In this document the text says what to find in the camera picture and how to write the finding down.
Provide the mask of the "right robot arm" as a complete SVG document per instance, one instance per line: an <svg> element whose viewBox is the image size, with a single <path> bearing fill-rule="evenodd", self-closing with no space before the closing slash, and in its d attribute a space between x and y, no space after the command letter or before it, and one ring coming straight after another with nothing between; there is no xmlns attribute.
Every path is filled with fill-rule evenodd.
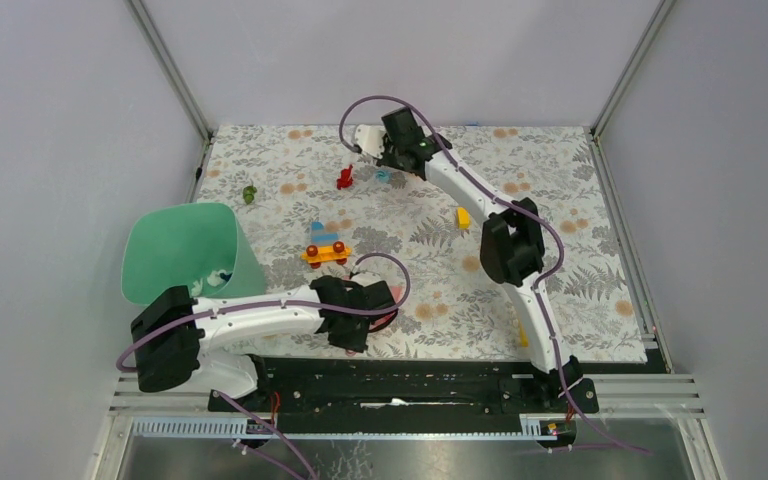
<svg viewBox="0 0 768 480"><path fill-rule="evenodd" d="M377 166L414 174L449 195L481 225L479 260L502 286L519 319L535 368L533 396L543 410L595 413L593 386L569 352L548 299L544 232L549 227L528 198L515 200L474 172L439 134L423 129L407 107L385 115L381 126L359 126L356 145Z"/></svg>

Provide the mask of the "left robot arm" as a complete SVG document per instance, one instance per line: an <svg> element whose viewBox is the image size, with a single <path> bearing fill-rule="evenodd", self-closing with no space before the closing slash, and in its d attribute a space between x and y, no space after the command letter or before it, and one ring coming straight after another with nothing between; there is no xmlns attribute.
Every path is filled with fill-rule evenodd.
<svg viewBox="0 0 768 480"><path fill-rule="evenodd" d="M364 275L326 275L288 291L230 299L194 298L187 287L173 286L131 322L126 354L143 393L219 391L256 411L270 397L264 362L227 346L278 334L322 335L333 347L362 353L374 324L391 319L403 298L403 290Z"/></svg>

